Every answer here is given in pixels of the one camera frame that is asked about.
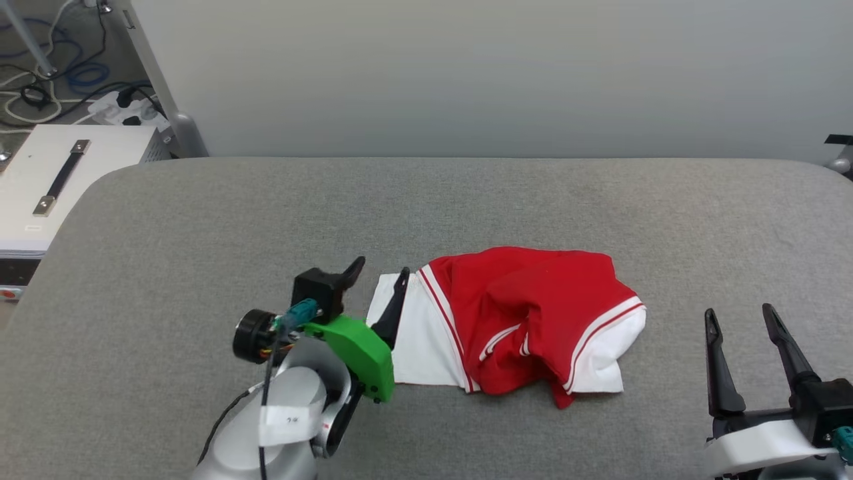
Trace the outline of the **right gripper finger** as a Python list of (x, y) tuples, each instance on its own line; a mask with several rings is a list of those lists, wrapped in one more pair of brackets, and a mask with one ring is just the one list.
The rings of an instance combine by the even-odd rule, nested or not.
[(764, 303), (762, 304), (762, 315), (764, 316), (768, 337), (771, 343), (777, 347), (780, 355), (791, 393), (789, 401), (795, 401), (798, 388), (801, 385), (819, 383), (820, 377), (808, 362), (776, 308), (770, 303)]
[(725, 419), (746, 412), (743, 397), (738, 394), (728, 362), (723, 353), (723, 334), (716, 313), (708, 308), (704, 313), (706, 332), (706, 378), (708, 413), (716, 419)]

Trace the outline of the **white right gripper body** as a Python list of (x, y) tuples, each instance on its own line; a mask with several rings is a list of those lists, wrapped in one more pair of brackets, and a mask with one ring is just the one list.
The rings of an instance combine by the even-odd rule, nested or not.
[(840, 453), (816, 447), (789, 410), (746, 412), (712, 420), (702, 450), (707, 479), (838, 479)]

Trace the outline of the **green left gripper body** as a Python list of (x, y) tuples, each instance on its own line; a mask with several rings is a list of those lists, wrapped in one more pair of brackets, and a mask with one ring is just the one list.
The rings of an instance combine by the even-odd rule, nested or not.
[(303, 331), (328, 343), (365, 386), (365, 396), (377, 402), (392, 399), (395, 389), (392, 349), (363, 320), (342, 314), (325, 325), (305, 324)]

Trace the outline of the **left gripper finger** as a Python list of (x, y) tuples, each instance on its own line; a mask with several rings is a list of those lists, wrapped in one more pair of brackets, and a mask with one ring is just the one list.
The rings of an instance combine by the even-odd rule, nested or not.
[(339, 291), (348, 291), (357, 282), (365, 263), (366, 257), (359, 256), (344, 270), (344, 273), (339, 274)]
[(403, 304), (405, 304), (405, 295), (409, 284), (408, 267), (403, 267), (397, 280), (393, 283), (393, 294), (388, 304), (381, 314), (380, 318), (371, 326), (371, 330), (387, 344), (390, 350), (395, 349), (397, 340), (397, 331), (403, 313)]

